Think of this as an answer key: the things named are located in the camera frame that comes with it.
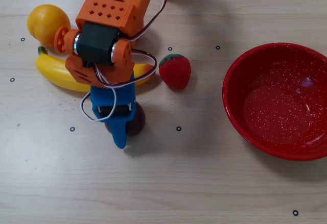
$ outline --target toy strawberry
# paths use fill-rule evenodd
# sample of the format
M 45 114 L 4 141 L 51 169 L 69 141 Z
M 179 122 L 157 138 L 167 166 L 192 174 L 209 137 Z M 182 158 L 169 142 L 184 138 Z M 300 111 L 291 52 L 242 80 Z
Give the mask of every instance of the toy strawberry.
M 167 55 L 159 64 L 159 73 L 169 87 L 183 90 L 191 76 L 190 61 L 180 54 Z

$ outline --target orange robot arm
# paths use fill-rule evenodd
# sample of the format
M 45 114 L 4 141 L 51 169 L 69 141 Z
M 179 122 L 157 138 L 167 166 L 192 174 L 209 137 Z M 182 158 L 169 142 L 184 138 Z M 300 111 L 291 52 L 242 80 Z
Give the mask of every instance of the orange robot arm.
M 77 82 L 104 87 L 92 69 L 93 63 L 112 84 L 130 80 L 134 43 L 119 37 L 131 37 L 142 30 L 149 2 L 86 0 L 76 18 L 78 30 L 57 31 L 56 50 L 69 53 L 66 68 Z

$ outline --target banana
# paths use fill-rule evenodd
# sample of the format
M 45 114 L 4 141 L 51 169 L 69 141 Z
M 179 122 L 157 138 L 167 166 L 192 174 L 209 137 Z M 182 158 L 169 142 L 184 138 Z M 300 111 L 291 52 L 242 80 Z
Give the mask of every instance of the banana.
M 79 92 L 89 92 L 90 86 L 77 83 L 71 73 L 65 67 L 65 61 L 58 58 L 49 56 L 46 49 L 43 46 L 38 48 L 39 56 L 36 59 L 36 67 L 39 72 L 46 77 L 50 82 L 68 90 L 74 90 Z M 135 64 L 134 65 L 134 77 L 138 78 L 141 75 L 147 73 L 153 66 L 150 64 Z M 137 81 L 136 86 L 144 84 L 152 76 L 147 79 Z

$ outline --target orange fruit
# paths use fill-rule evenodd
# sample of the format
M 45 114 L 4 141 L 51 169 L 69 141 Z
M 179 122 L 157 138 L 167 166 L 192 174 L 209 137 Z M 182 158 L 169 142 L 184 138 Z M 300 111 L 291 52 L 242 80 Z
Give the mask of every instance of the orange fruit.
M 42 44 L 54 46 L 56 31 L 60 27 L 71 29 L 71 23 L 66 13 L 54 5 L 36 7 L 27 19 L 30 34 Z

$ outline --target speckled red bowl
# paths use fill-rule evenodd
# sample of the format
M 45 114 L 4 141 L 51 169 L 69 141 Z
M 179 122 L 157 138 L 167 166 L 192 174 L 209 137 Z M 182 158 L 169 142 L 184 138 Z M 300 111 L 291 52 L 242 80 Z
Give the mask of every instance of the speckled red bowl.
M 252 145 L 288 160 L 327 156 L 327 58 L 297 44 L 258 46 L 223 84 L 230 122 Z

